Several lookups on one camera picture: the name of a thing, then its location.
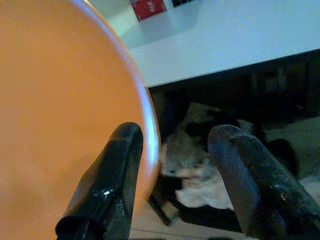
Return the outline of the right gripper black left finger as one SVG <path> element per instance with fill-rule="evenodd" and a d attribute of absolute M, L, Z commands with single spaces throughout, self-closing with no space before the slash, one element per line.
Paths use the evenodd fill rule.
<path fill-rule="evenodd" d="M 143 133 L 135 122 L 120 124 L 82 175 L 55 227 L 56 240 L 128 240 Z"/>

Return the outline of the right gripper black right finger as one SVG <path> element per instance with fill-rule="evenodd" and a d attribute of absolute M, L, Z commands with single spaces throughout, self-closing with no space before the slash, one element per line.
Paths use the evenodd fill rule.
<path fill-rule="evenodd" d="M 320 240 L 320 205 L 260 140 L 218 125 L 207 147 L 247 237 Z"/>

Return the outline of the orange round plate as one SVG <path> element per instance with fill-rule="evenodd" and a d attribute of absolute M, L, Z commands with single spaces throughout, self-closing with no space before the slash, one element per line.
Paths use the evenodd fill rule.
<path fill-rule="evenodd" d="M 127 48 L 87 0 L 0 0 L 0 240 L 54 240 L 81 176 L 125 122 L 143 132 L 139 216 L 160 140 Z"/>

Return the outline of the cream crumpled cloth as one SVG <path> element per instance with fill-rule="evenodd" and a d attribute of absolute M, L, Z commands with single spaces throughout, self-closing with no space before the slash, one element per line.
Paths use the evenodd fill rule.
<path fill-rule="evenodd" d="M 199 127 L 213 121 L 211 110 L 200 103 L 189 105 L 183 121 L 161 146 L 161 173 L 181 181 L 175 194 L 184 206 L 233 210 L 223 179 L 208 153 L 209 129 L 201 131 Z"/>

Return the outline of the black garment with red tag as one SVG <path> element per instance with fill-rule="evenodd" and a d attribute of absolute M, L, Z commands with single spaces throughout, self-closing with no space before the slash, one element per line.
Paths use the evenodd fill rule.
<path fill-rule="evenodd" d="M 162 145 L 167 137 L 172 135 L 178 125 L 183 121 L 189 106 L 190 104 L 175 106 L 170 103 L 166 106 L 157 108 L 156 113 L 159 120 Z M 268 141 L 265 137 L 264 131 L 256 127 L 253 123 L 234 118 L 233 116 L 222 112 L 217 108 L 213 108 L 211 111 L 209 111 L 209 114 L 213 116 L 213 120 L 206 121 L 205 123 L 200 123 L 198 125 L 202 132 L 208 129 L 210 133 L 211 129 L 218 125 L 232 125 L 238 127 L 257 137 L 276 157 L 276 159 L 282 163 L 295 177 L 299 175 L 299 164 L 296 153 L 286 139 L 278 138 Z M 161 147 L 159 155 L 161 162 L 160 174 L 155 190 L 149 198 L 149 203 L 160 217 L 162 222 L 169 226 L 174 220 L 172 217 L 167 216 L 163 209 L 165 203 L 170 203 L 177 209 L 177 216 L 186 223 L 239 232 L 240 226 L 236 214 L 234 213 L 234 209 L 218 209 L 209 205 L 191 208 L 184 206 L 177 200 L 175 191 L 182 187 L 182 182 L 177 178 L 162 175 Z"/>

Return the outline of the white table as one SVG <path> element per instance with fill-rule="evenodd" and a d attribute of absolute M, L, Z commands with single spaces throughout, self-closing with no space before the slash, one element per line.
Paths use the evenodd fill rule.
<path fill-rule="evenodd" d="M 130 0 L 88 0 L 146 87 L 320 50 L 320 0 L 192 0 L 138 21 Z"/>

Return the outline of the red box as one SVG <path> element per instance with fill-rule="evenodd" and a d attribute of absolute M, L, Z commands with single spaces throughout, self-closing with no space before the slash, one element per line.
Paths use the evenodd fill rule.
<path fill-rule="evenodd" d="M 130 3 L 139 22 L 167 11 L 164 0 L 130 0 Z"/>

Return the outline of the black box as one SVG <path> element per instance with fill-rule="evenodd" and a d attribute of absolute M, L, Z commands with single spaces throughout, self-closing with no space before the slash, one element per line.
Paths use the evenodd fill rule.
<path fill-rule="evenodd" d="M 202 2 L 203 0 L 171 0 L 174 8 L 192 3 L 192 2 Z"/>

